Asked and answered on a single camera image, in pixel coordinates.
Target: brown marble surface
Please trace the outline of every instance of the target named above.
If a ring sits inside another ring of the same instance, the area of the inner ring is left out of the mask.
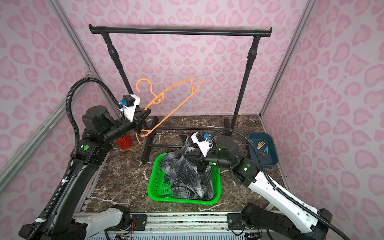
[[[223,127],[225,117],[232,116],[171,116],[162,126],[178,127]],[[240,115],[237,118],[235,129],[249,134],[250,132],[264,132],[258,115]],[[154,143],[180,144],[177,135],[193,134],[193,131],[162,130],[157,131]],[[236,134],[232,135],[242,154],[249,157],[248,146]],[[248,203],[265,207],[268,201],[244,186],[235,185],[229,177],[222,177],[220,200],[214,205],[185,204],[174,202],[156,202],[147,195],[147,186],[151,177],[153,162],[161,153],[172,149],[153,148],[149,162],[141,163],[141,156],[145,140],[139,145],[136,137],[131,134],[134,141],[128,150],[121,150],[114,144],[106,164],[101,172],[95,190],[92,193],[86,212],[94,213],[108,209],[113,204],[127,206],[133,212],[191,212],[191,211],[240,211]],[[267,169],[268,174],[279,184],[284,186],[281,174],[277,167]]]

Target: green basket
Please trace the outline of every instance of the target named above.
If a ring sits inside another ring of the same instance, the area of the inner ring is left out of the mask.
[[[221,195],[221,180],[220,175],[217,172],[220,172],[220,168],[217,168],[217,172],[212,168],[212,185],[214,187],[214,197],[209,201],[204,200],[191,200],[191,199],[176,199],[173,198],[173,191],[170,187],[170,182],[164,183],[164,178],[166,174],[160,167],[160,162],[167,153],[159,155],[154,164],[149,180],[147,193],[148,196],[158,202],[184,202],[189,204],[205,204],[211,205],[217,203]]]

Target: gray plaid cloth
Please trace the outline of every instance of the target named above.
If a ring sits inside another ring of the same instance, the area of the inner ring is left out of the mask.
[[[182,148],[168,153],[161,160],[160,167],[166,174],[164,182],[170,181],[174,198],[210,200],[214,197],[212,167],[208,166],[205,172],[197,172],[196,165],[183,156],[195,150],[192,144],[188,137]]]

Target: black metal rack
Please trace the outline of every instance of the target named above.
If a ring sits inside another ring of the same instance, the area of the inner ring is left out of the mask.
[[[92,26],[89,24],[89,30],[93,34],[101,34],[104,38],[105,43],[107,44],[109,55],[111,59],[115,63],[116,68],[118,69],[120,76],[125,84],[125,87],[128,90],[129,94],[134,94],[131,88],[131,85],[128,81],[127,75],[124,72],[122,63],[119,58],[119,54],[117,53],[115,47],[112,44],[112,40],[109,37],[110,33],[138,33],[138,34],[180,34],[180,35],[216,35],[216,36],[252,36],[253,41],[251,48],[248,52],[248,60],[245,66],[245,72],[242,80],[242,84],[240,87],[239,96],[237,98],[235,111],[233,113],[232,122],[229,124],[229,118],[224,119],[224,127],[234,128],[237,115],[240,109],[240,105],[243,99],[245,87],[247,86],[249,73],[251,72],[253,62],[257,55],[257,47],[262,37],[270,37],[272,33],[272,28],[269,30],[207,30],[207,29],[157,29],[157,28],[115,28],[115,27],[106,27],[106,26]],[[159,119],[157,117],[153,117],[151,122],[151,128],[154,128],[159,123]],[[169,147],[169,148],[177,148],[181,147],[180,145],[170,145],[170,144],[153,144],[156,130],[187,130],[187,131],[212,131],[217,130],[218,127],[158,127],[153,132],[148,135],[148,139],[145,143],[145,148],[141,157],[142,163],[147,163],[149,160],[149,154],[151,153],[151,149],[153,147]]]

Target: pink wall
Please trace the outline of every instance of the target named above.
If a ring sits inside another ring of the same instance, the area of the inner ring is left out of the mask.
[[[203,1],[203,0],[63,0],[63,5],[89,56],[117,98],[125,86],[94,26],[154,28],[268,29],[270,38],[260,41],[240,113],[259,113],[280,61],[296,28],[306,1]],[[196,96],[176,114],[231,114],[245,70],[251,37],[111,34],[131,86],[139,78],[153,81],[156,93],[181,79],[206,81]],[[153,96],[148,84],[141,85],[142,104]],[[167,93],[152,113],[171,112],[190,92],[188,84]]]
[[[90,83],[72,106],[80,134],[85,127],[81,117],[95,105],[107,106],[111,112],[100,88]],[[64,115],[0,196],[0,239],[21,239],[18,237],[21,226],[32,223],[44,209],[67,168],[73,142],[73,129]]]
[[[44,0],[2,1],[0,22],[1,172],[85,69]]]
[[[295,195],[354,240],[384,238],[383,8],[320,1],[265,117]]]

